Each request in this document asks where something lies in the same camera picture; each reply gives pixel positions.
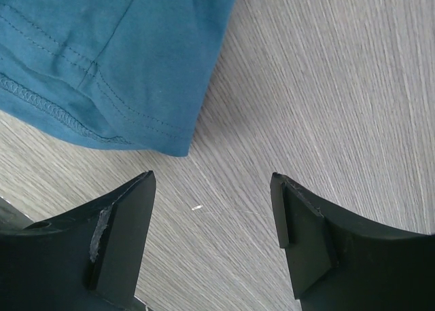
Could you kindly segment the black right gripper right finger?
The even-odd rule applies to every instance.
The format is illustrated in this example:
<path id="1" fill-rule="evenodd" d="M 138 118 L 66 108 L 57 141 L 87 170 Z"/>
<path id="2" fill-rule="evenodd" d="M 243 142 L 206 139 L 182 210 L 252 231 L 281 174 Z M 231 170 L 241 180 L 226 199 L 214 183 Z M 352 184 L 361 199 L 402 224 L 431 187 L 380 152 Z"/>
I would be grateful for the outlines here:
<path id="1" fill-rule="evenodd" d="M 271 204 L 303 310 L 433 310 L 434 236 L 377 223 L 274 173 Z"/>

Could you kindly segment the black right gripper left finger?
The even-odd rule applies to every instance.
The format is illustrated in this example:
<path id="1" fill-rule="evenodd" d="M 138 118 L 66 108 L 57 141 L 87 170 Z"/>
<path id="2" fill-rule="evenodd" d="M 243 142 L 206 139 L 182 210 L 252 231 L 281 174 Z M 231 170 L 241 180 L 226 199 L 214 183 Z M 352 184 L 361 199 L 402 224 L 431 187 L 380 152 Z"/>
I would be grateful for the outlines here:
<path id="1" fill-rule="evenodd" d="M 156 193 L 145 172 L 32 221 L 1 201 L 2 310 L 147 310 L 135 297 Z"/>

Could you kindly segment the dark teal blue t-shirt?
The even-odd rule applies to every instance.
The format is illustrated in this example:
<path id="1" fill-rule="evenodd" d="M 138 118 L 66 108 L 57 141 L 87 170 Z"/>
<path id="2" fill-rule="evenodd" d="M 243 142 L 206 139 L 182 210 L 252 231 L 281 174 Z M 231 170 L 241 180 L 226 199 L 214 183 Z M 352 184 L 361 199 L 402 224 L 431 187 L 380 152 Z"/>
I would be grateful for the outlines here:
<path id="1" fill-rule="evenodd" d="M 235 0 L 1 0 L 1 110 L 92 149 L 188 154 Z"/>

